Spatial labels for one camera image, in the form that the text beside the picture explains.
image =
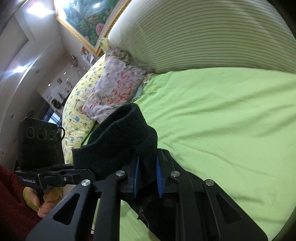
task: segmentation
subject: pink flower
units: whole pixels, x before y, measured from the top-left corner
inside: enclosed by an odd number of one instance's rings
[[[96,33],[97,33],[97,35],[100,35],[101,34],[103,28],[104,28],[104,24],[103,23],[98,23],[96,25]]]

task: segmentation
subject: maroon sweater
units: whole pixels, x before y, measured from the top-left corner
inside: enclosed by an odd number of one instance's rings
[[[2,221],[6,221],[21,240],[25,240],[41,220],[37,212],[27,206],[22,195],[24,188],[18,184],[15,174],[0,165],[0,212],[5,219]]]

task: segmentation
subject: silver screw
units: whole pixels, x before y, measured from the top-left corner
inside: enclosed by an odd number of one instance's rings
[[[207,179],[205,181],[205,184],[209,187],[213,186],[215,184],[215,182],[212,179]]]
[[[122,176],[124,176],[125,174],[126,174],[126,172],[123,171],[123,170],[119,170],[119,171],[116,172],[116,176],[118,176],[118,177],[122,177]]]
[[[178,177],[178,176],[180,176],[180,173],[179,173],[178,171],[172,171],[170,174],[171,174],[171,176],[173,176],[173,177]]]
[[[84,179],[84,180],[81,182],[81,185],[86,187],[86,186],[88,186],[90,183],[91,183],[90,180],[88,180],[88,179]]]

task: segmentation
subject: yellow pillow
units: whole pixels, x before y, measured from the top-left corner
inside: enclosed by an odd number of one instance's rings
[[[95,85],[105,68],[105,55],[103,55],[91,69],[82,77],[72,90],[63,110],[63,124],[65,137],[62,141],[65,163],[73,163],[72,149],[81,147],[95,124],[88,116],[80,113],[75,105],[89,88]]]

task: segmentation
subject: human hand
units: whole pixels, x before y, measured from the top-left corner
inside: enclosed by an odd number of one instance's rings
[[[40,200],[33,188],[27,187],[30,201],[38,208],[38,216],[44,218],[57,204],[62,200],[62,187],[54,187],[48,190],[44,195],[44,203],[40,205]]]

